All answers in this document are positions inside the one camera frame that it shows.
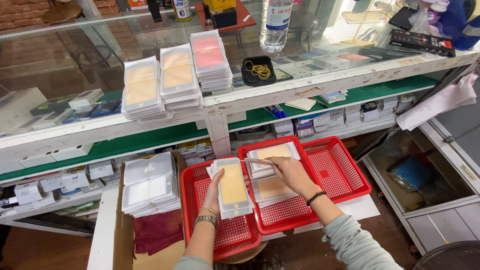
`black tray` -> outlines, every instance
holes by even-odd
[[[251,71],[247,71],[245,69],[245,62],[247,61],[252,61],[254,65],[267,65],[268,69],[270,69],[270,76],[265,80],[260,79],[258,76],[254,76]],[[271,85],[276,82],[272,60],[270,59],[270,57],[266,55],[247,57],[243,59],[243,65],[241,67],[241,76],[243,78],[243,83],[248,86],[265,86],[265,85]]]

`wristwatch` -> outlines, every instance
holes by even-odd
[[[216,230],[216,217],[214,216],[199,216],[196,220],[195,220],[195,225],[197,225],[197,222],[199,221],[208,221],[210,223],[212,223],[214,226],[215,226],[215,230]]]

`hand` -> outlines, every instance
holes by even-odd
[[[220,178],[222,178],[224,172],[225,169],[222,169],[214,175],[212,181],[208,185],[207,193],[205,194],[205,200],[202,205],[202,208],[211,209],[217,214],[220,214],[220,205],[218,204],[218,182],[220,181]],[[248,176],[244,175],[243,179],[247,180]]]
[[[321,187],[316,185],[307,175],[300,161],[290,157],[271,157],[266,159],[274,163],[272,165],[273,171],[280,181],[305,200],[309,200],[317,192],[322,191]]]

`bracelet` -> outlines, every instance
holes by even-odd
[[[220,216],[215,211],[213,211],[211,209],[204,208],[204,207],[198,209],[198,211],[201,211],[201,210],[209,211],[210,213],[214,214],[216,216],[216,218],[220,218]]]
[[[310,204],[313,202],[313,200],[315,200],[318,196],[326,195],[326,194],[327,194],[326,191],[322,191],[322,192],[319,192],[319,193],[313,195],[313,197],[310,200],[308,200],[307,206],[310,206]]]

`blue pen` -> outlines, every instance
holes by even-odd
[[[282,118],[282,113],[279,112],[277,109],[275,109],[273,106],[267,106],[267,109],[269,109],[274,115],[276,115],[278,118]]]
[[[275,119],[278,119],[278,117],[276,115],[273,114],[273,112],[265,107],[262,107],[262,109],[264,109],[266,112],[268,112],[268,114],[270,114],[270,116],[272,116],[273,118]]]
[[[277,109],[282,114],[282,117],[288,117],[287,113],[282,109],[282,107],[280,107],[280,105],[275,104],[273,105],[273,107],[275,107],[275,109]]]

